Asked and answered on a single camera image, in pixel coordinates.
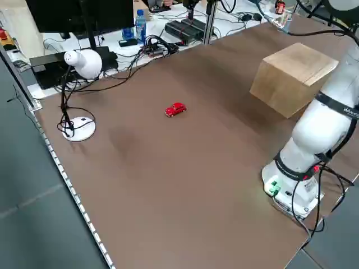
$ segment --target computer monitor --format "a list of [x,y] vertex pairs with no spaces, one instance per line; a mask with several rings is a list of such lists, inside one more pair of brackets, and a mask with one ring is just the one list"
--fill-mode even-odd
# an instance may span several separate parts
[[[80,7],[84,0],[26,0],[41,33],[86,31]],[[92,29],[99,34],[134,26],[132,0],[86,0]]]

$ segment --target metal pole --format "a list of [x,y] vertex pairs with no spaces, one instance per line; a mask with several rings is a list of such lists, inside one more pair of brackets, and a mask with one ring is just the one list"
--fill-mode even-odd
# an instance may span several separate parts
[[82,12],[82,18],[84,19],[84,23],[85,23],[85,27],[86,27],[86,32],[88,34],[90,47],[92,50],[96,51],[95,36],[94,36],[94,31],[92,28],[91,19],[90,19],[90,15],[89,15],[89,11],[88,11],[87,0],[80,0],[79,3],[80,3],[80,7],[81,7],[81,12]]
[[213,33],[213,23],[214,23],[214,16],[215,11],[217,10],[217,0],[209,0],[207,3],[207,22],[206,27],[204,29],[204,36],[203,36],[203,44],[208,45],[211,41],[211,36]]

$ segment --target water bottle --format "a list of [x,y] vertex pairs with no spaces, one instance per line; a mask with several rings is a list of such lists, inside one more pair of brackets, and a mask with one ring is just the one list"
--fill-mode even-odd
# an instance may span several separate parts
[[135,25],[137,40],[139,43],[144,43],[146,39],[146,18],[143,10],[137,10]]
[[133,27],[122,29],[122,38],[124,40],[130,40],[135,38]]

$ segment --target brown table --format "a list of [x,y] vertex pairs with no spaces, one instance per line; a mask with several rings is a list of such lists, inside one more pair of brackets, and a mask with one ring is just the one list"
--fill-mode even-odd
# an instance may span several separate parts
[[[296,32],[323,27],[292,23]],[[263,24],[160,59],[122,86],[71,97],[96,116],[96,133],[81,143],[56,129],[59,96],[43,102],[37,116],[117,268],[283,268],[294,256],[306,233],[271,205],[260,171],[298,117],[284,119],[249,89],[264,57],[298,41],[335,59],[349,44]],[[188,112],[167,118],[176,101]],[[355,136],[331,164],[349,178],[359,167]],[[324,181],[328,212],[340,189]]]

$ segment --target red toy car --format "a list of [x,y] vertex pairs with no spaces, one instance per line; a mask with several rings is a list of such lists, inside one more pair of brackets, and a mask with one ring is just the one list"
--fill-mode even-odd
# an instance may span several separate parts
[[168,117],[173,117],[174,115],[177,115],[178,113],[185,112],[187,110],[187,107],[183,105],[182,103],[174,103],[172,106],[167,108],[164,113]]

